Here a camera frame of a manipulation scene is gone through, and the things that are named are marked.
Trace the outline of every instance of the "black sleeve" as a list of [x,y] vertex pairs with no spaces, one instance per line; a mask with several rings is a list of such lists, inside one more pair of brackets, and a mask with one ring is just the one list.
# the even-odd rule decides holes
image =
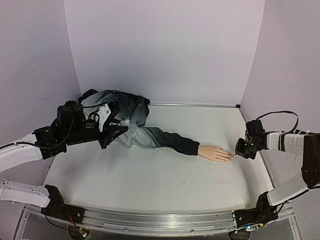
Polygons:
[[186,155],[198,155],[199,142],[182,137],[177,133],[162,131],[158,127],[147,127],[147,129],[158,141],[160,147],[173,148],[178,153]]

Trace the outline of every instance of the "floor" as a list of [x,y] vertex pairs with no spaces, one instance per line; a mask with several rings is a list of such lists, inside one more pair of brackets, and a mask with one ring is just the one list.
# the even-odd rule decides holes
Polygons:
[[[147,126],[177,132],[234,153],[244,137],[237,108],[150,106]],[[207,212],[253,207],[272,189],[267,170],[255,160],[236,156],[220,163],[187,156],[170,148],[128,148],[113,142],[68,146],[55,157],[45,180],[57,186],[66,203],[130,212]]]

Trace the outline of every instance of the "gray wall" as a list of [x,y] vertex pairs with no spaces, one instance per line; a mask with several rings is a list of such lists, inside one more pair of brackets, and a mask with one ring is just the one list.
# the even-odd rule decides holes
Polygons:
[[163,103],[241,102],[265,0],[65,0],[82,92]]
[[[0,145],[50,125],[57,107],[80,88],[63,0],[0,1]],[[1,173],[41,184],[50,161]],[[11,240],[22,205],[0,202],[0,238]]]
[[[299,128],[320,132],[320,1],[266,0],[256,54],[242,99],[249,120],[270,111],[292,110]],[[267,130],[290,130],[295,117],[273,115]],[[277,184],[300,171],[301,158],[266,151]],[[320,191],[292,202],[303,239],[319,239]]]

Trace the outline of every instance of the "mannequin hand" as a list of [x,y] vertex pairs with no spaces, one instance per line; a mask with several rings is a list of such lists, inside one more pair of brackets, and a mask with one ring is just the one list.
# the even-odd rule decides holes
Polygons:
[[198,155],[216,162],[229,162],[234,157],[230,152],[217,146],[199,146]]

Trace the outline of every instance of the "fabric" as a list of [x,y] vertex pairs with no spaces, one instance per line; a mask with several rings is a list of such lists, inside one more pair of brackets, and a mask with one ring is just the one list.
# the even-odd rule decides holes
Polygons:
[[[84,106],[94,106],[105,102],[119,102],[121,110],[115,119],[120,121],[120,126],[128,126],[129,130],[118,137],[118,140],[128,147],[141,145],[149,148],[169,147],[186,155],[198,155],[199,142],[180,136],[177,133],[164,132],[158,127],[146,127],[149,115],[148,104],[150,100],[131,93],[105,90],[97,92],[93,89],[87,91],[79,98]],[[99,106],[84,108],[86,118],[97,111]]]

